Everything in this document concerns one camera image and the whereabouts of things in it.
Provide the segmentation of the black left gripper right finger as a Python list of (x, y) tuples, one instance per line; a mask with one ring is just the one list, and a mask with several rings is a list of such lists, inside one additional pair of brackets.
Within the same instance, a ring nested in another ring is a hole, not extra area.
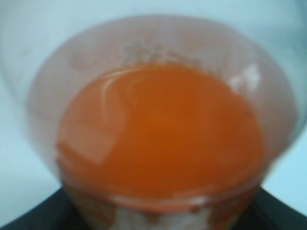
[(307, 230), (307, 217), (260, 189), (252, 204), (266, 230)]

